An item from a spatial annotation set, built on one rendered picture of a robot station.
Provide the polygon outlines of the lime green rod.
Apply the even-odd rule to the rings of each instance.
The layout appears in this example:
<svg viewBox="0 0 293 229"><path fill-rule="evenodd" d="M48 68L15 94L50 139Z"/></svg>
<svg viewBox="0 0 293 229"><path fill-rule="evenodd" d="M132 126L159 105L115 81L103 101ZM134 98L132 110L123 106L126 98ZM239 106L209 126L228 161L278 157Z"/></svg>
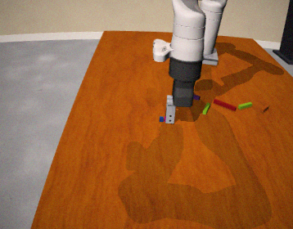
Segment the lime green rod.
<svg viewBox="0 0 293 229"><path fill-rule="evenodd" d="M251 102L247 102L245 104L241 104L241 105L238 105L238 109L245 109L245 108L248 108L248 107L251 107L253 103Z"/></svg>
<svg viewBox="0 0 293 229"><path fill-rule="evenodd" d="M209 110L209 108L210 108L210 103L207 102L205 108L203 109L203 113L202 113L202 114L203 114L203 115L206 115L207 112L208 112L208 110Z"/></svg>

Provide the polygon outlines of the purple rod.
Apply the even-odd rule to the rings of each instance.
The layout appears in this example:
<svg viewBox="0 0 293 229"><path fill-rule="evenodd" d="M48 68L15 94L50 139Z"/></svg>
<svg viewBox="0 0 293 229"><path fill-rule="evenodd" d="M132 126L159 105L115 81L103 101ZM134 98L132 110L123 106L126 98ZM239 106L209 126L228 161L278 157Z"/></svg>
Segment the purple rod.
<svg viewBox="0 0 293 229"><path fill-rule="evenodd" d="M197 96L197 95L195 95L195 94L194 94L194 97L193 97L193 99L195 99L195 100L198 100L198 101L199 101L199 100L200 100L200 98L201 98L200 96Z"/></svg>

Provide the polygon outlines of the dark red rod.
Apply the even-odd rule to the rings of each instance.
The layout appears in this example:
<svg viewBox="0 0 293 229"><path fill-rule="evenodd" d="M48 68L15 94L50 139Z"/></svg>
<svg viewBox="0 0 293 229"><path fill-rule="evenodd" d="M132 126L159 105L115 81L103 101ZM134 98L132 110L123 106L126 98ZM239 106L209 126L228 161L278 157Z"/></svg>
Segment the dark red rod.
<svg viewBox="0 0 293 229"><path fill-rule="evenodd" d="M235 106L232 106L232 105L230 105L228 103L225 103L223 101L219 101L217 99L214 99L214 104L219 105L219 106L222 106L222 107L225 107L225 108L230 109L230 110L233 110L233 111L236 110L236 107Z"/></svg>

